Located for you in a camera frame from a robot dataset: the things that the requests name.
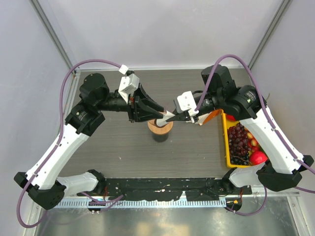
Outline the white paper sheet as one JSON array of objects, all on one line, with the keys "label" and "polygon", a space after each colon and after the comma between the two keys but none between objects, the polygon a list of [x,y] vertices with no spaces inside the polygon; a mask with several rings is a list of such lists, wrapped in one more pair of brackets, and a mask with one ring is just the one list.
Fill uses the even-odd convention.
[{"label": "white paper sheet", "polygon": [[169,121],[167,121],[167,120],[174,117],[174,116],[175,115],[173,113],[171,113],[170,111],[163,112],[162,118],[156,119],[156,126],[157,127],[163,127],[163,126],[167,125],[169,123]]}]

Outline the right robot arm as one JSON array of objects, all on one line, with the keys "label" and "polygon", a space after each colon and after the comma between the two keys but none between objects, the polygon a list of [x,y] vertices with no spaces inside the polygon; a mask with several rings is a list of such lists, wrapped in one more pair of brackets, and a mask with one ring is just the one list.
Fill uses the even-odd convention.
[{"label": "right robot arm", "polygon": [[176,111],[169,121],[197,122],[201,115],[221,109],[232,115],[253,134],[267,160],[261,164],[233,168],[223,178],[222,187],[229,194],[246,185],[263,185],[274,192],[294,188],[302,179],[302,171],[314,163],[290,143],[274,121],[265,99],[258,97],[253,86],[238,87],[229,69],[219,65],[211,76],[205,94],[194,97],[191,91],[174,100]]}]

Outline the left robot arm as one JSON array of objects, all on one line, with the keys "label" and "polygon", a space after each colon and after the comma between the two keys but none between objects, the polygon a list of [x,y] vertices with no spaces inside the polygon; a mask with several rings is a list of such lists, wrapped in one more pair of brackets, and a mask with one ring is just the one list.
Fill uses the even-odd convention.
[{"label": "left robot arm", "polygon": [[133,71],[122,77],[120,86],[110,92],[103,75],[88,75],[81,87],[80,102],[65,118],[55,142],[27,172],[18,172],[14,180],[28,196],[45,210],[54,208],[67,196],[89,192],[99,196],[105,191],[105,177],[92,169],[81,175],[59,174],[75,151],[105,121],[103,111],[126,112],[131,122],[162,118],[164,108],[150,98]]}]

